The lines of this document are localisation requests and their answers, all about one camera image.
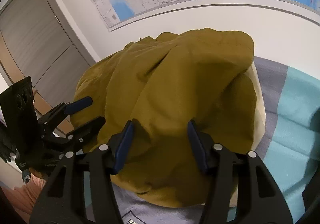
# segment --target black gripper frame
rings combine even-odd
[[[212,176],[210,191],[199,224],[227,223],[229,202],[233,192],[233,178],[238,176],[236,218],[229,224],[292,224],[287,203],[257,155],[229,151],[215,144],[209,134],[188,123],[188,137],[201,172]]]
[[[50,176],[64,150],[79,148],[96,134],[98,125],[104,124],[103,118],[95,118],[78,129],[68,133],[75,138],[60,138],[52,133],[68,116],[92,104],[91,97],[82,98],[73,103],[64,102],[52,108],[37,119],[33,105],[31,77],[26,77],[7,88],[0,94],[0,105],[7,132],[17,148],[16,164],[21,171],[32,167],[41,172],[45,179]]]
[[[66,150],[33,208],[30,224],[91,224],[84,206],[84,172],[90,172],[93,214],[97,224],[123,224],[111,185],[110,174],[122,169],[134,136],[128,121],[123,131],[92,152],[76,155]]]

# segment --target teal fabric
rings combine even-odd
[[[236,207],[230,208],[228,211],[228,218],[227,218],[227,222],[228,221],[232,221],[236,218]]]
[[[84,172],[83,175],[83,186],[84,186],[84,205],[88,207],[91,204],[91,190],[90,190],[90,173]]]
[[[320,161],[319,108],[320,81],[288,67],[264,163],[283,192],[294,222],[305,212],[301,193]]]

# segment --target mustard yellow fabric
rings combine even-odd
[[[129,43],[81,77],[74,100],[93,105],[71,117],[78,127],[97,116],[106,124],[84,152],[137,119],[124,168],[112,182],[146,201],[167,207],[205,202],[210,179],[194,160],[187,123],[238,153],[253,144],[256,94],[245,75],[253,41],[239,31],[209,28],[162,33]]]

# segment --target map border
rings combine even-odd
[[[178,9],[173,9],[173,10],[170,10],[170,11],[165,11],[165,12],[159,12],[159,13],[156,13],[156,14],[151,14],[149,16],[146,16],[146,17],[143,17],[143,18],[139,18],[140,16],[148,13],[148,12],[151,12],[151,11],[155,11],[157,9],[161,9],[163,7],[168,7],[170,5],[175,5],[175,4],[180,4],[180,3],[183,3],[183,2],[187,2],[187,1],[194,1],[194,0],[179,0],[179,1],[175,1],[173,3],[167,3],[167,4],[163,4],[161,6],[157,6],[157,7],[154,7],[154,8],[151,8],[149,10],[146,10],[144,12],[141,12],[137,15],[135,15],[134,17],[131,17],[127,20],[124,20],[124,21],[121,21],[113,26],[108,26],[107,27],[110,29],[110,31],[114,31],[114,30],[117,30],[117,29],[120,29],[128,24],[131,24],[131,23],[134,23],[136,21],[139,21],[139,20],[144,20],[146,18],[149,18],[149,17],[153,17],[153,16],[156,16],[156,15],[160,15],[160,14],[164,14],[164,13],[168,13],[168,12],[174,12],[174,11],[179,11],[179,10],[185,10],[185,9],[191,9],[191,8],[197,8],[197,7],[201,7],[201,6],[217,6],[217,5],[234,5],[234,6],[252,6],[252,4],[237,4],[237,3],[234,3],[234,4],[205,4],[205,5],[196,5],[196,6],[189,6],[189,7],[185,7],[185,8],[178,8]],[[320,12],[313,9],[312,7],[310,6],[307,6],[305,4],[301,4],[297,1],[294,1],[294,0],[278,0],[278,1],[282,1],[282,2],[286,2],[286,3],[289,3],[289,4],[294,4],[294,5],[297,5],[299,7],[302,7],[302,8],[305,8],[305,9],[308,9],[309,11],[312,11],[314,12],[315,14],[318,14],[320,16]],[[268,6],[260,6],[260,7],[264,7],[264,8],[268,8],[268,9],[277,9],[277,8],[273,8],[273,7],[268,7]]]

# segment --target black glove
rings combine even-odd
[[[5,163],[11,162],[10,153],[15,154],[16,147],[12,143],[8,135],[8,129],[2,121],[0,121],[0,157]]]

